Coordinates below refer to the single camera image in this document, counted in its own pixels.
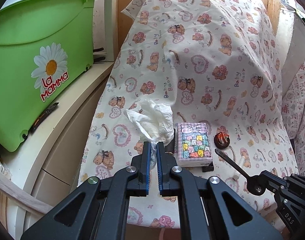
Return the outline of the black round hair tie ornament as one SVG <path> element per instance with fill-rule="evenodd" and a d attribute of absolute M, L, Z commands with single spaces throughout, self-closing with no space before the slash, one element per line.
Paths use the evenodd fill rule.
<path fill-rule="evenodd" d="M 229 134 L 224 132 L 219 132 L 214 137 L 214 144 L 217 148 L 223 150 L 230 145 Z"/>

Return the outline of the pastel bear tissue pack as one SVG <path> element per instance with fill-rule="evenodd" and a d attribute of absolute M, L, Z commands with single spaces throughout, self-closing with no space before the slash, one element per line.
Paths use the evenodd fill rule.
<path fill-rule="evenodd" d="M 182 167 L 207 167 L 213 162 L 207 125 L 177 124 L 177 163 Z"/>

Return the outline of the black cylindrical lighter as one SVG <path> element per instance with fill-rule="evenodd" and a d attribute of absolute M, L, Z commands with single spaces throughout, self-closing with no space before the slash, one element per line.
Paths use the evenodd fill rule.
<path fill-rule="evenodd" d="M 175 153 L 175 138 L 172 139 L 172 141 L 165 146 L 165 153 L 170 154 L 170 155 L 174 155 Z"/>

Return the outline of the white cabinet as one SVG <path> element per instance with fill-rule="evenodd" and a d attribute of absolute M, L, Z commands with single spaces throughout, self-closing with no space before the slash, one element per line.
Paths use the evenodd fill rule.
<path fill-rule="evenodd" d="M 15 152 L 0 148 L 11 181 L 47 207 L 56 206 L 76 186 L 93 115 L 112 66 L 94 64 L 55 98 L 57 108 Z"/>

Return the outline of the patterned cushion right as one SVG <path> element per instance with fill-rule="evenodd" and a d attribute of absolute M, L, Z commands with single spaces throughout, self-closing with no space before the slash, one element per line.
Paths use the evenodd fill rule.
<path fill-rule="evenodd" d="M 293 142 L 299 174 L 305 176 L 305 61 L 283 97 L 282 116 Z"/>

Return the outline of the black pen on cabinet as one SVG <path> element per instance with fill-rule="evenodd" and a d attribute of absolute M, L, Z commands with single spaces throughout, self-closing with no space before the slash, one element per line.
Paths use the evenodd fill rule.
<path fill-rule="evenodd" d="M 55 102 L 52 105 L 50 105 L 47 109 L 45 109 L 40 116 L 35 120 L 35 122 L 33 123 L 33 125 L 31 126 L 31 128 L 29 129 L 29 131 L 31 133 L 34 133 L 36 131 L 36 129 L 40 126 L 40 124 L 46 120 L 46 118 L 53 113 L 53 111 L 55 111 L 58 107 L 59 103 Z"/>

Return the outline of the bear-print table cloth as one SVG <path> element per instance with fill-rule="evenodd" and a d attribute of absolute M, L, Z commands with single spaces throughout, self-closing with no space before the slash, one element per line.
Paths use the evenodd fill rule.
<path fill-rule="evenodd" d="M 147 100 L 171 107 L 174 124 L 229 135 L 225 153 L 249 175 L 298 171 L 281 117 L 276 39 L 261 0 L 133 0 L 134 23 L 98 102 L 79 182 L 129 165 L 144 138 L 127 112 Z"/>

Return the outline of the green plastic storage bin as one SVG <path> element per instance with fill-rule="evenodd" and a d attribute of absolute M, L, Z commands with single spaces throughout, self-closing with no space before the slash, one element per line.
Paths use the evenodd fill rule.
<path fill-rule="evenodd" d="M 48 105 L 93 63 L 95 0 L 6 0 L 0 10 L 0 144 L 25 141 Z"/>

